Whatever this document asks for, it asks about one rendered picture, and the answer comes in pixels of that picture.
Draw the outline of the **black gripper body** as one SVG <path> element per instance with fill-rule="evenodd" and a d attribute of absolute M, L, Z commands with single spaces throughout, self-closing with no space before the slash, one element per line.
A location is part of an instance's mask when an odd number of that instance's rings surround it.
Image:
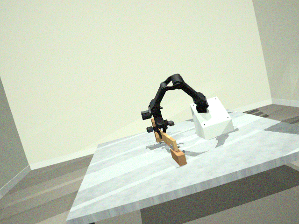
<path fill-rule="evenodd" d="M 162 118 L 162 116 L 157 117 L 157 118 L 154 118 L 155 124 L 156 124 L 156 119 L 161 120 L 161 118 Z M 169 126 L 174 126 L 175 124 L 174 124 L 173 121 L 168 121 L 168 125 L 169 125 Z M 167 128 L 168 125 L 166 125 L 166 128 Z M 147 127 L 146 129 L 147 129 L 147 132 L 148 132 L 148 133 L 153 132 L 154 130 L 155 130 L 155 131 L 158 131 L 158 130 L 159 130 L 159 128 L 158 128 L 157 126 L 155 126 L 155 127 L 150 126 L 150 127 Z"/>

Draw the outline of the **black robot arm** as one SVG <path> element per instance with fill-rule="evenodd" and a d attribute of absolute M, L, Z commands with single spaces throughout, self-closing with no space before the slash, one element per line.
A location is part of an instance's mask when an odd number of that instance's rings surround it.
<path fill-rule="evenodd" d="M 167 86 L 167 84 L 172 81 L 173 86 Z M 196 104 L 196 109 L 198 113 L 205 113 L 207 112 L 206 109 L 209 107 L 206 97 L 201 92 L 196 92 L 192 87 L 190 87 L 181 77 L 180 74 L 173 74 L 169 76 L 165 81 L 160 84 L 160 87 L 156 93 L 154 99 L 151 100 L 148 109 L 146 111 L 142 111 L 142 119 L 150 119 L 152 115 L 154 118 L 162 116 L 160 109 L 160 103 L 168 90 L 175 90 L 175 89 L 182 89 L 186 92 L 189 96 L 193 98 L 194 104 Z M 159 129 L 166 128 L 168 125 L 168 120 L 161 120 L 156 119 L 156 126 Z"/>

